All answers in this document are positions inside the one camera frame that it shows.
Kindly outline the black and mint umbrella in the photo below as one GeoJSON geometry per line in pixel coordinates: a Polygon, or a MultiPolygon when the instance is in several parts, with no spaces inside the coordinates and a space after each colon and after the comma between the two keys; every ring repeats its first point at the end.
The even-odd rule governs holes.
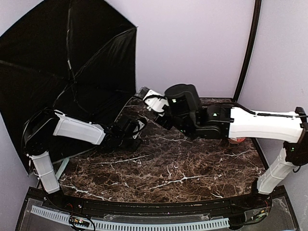
{"type": "Polygon", "coordinates": [[[45,0],[0,38],[0,113],[27,173],[24,126],[40,110],[113,123],[136,93],[137,27],[103,0],[45,0]]]}

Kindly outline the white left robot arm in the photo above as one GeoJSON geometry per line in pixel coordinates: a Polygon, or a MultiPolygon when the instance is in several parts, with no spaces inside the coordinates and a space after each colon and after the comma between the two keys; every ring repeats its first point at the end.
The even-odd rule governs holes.
{"type": "Polygon", "coordinates": [[[146,125],[147,121],[143,118],[123,116],[118,121],[103,126],[46,108],[32,115],[25,123],[21,151],[30,158],[45,192],[52,194],[60,190],[60,185],[50,158],[51,137],[67,137],[110,149],[126,147],[136,150],[141,142],[138,136],[146,125]]]}

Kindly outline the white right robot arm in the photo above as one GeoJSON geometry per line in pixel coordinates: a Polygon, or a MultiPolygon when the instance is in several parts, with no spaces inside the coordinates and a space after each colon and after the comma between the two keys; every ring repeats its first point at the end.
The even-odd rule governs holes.
{"type": "Polygon", "coordinates": [[[156,123],[175,127],[194,140],[263,138],[283,141],[275,161],[255,182],[252,192],[269,195],[296,167],[308,163],[308,116],[297,107],[293,112],[249,110],[238,103],[202,105],[192,84],[177,84],[160,94],[141,88],[139,98],[156,114],[156,123]]]}

